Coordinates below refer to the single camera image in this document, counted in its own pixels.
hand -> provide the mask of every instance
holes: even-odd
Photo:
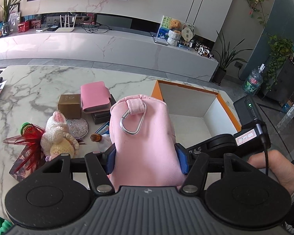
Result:
[[[294,193],[294,165],[277,150],[268,151],[268,159],[269,169],[276,175],[279,183],[292,195]],[[247,162],[257,169],[265,168],[265,153],[252,155]]]

gray cabinet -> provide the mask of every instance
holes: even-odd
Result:
[[[272,80],[270,82],[272,90],[267,90],[266,84],[263,84],[262,93],[278,102],[286,103],[294,92],[294,64],[287,59],[285,64],[277,70],[278,84],[273,84]]]

silver carabiner clip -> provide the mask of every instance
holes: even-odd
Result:
[[[144,111],[144,113],[143,113],[142,118],[140,119],[140,122],[139,122],[138,127],[137,127],[137,129],[136,129],[135,132],[131,132],[131,131],[127,130],[127,129],[124,127],[124,124],[123,124],[123,120],[124,120],[129,114],[131,114],[130,111],[129,111],[129,109],[128,109],[128,110],[124,113],[124,115],[121,117],[121,120],[120,120],[120,126],[121,126],[122,130],[125,131],[126,133],[128,133],[128,134],[130,134],[130,135],[135,135],[135,134],[137,134],[137,133],[140,131],[140,127],[142,126],[142,123],[143,123],[143,120],[144,120],[144,117],[145,117],[145,114],[146,114],[146,111],[147,111],[147,105],[146,105],[145,103],[143,103],[143,104],[144,104],[144,107],[145,107],[145,111]]]

pink wallet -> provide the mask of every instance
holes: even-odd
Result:
[[[103,81],[82,85],[81,99],[85,113],[107,111],[111,108],[111,95]]]

white router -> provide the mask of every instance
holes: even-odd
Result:
[[[75,26],[75,20],[76,20],[76,15],[74,18],[74,24],[73,27],[70,27],[70,20],[69,20],[69,15],[67,15],[68,18],[68,27],[66,27],[66,15],[65,15],[65,22],[64,22],[64,27],[62,27],[62,17],[60,15],[60,26],[55,32],[56,33],[60,33],[60,32],[72,32],[74,30],[74,26]]]

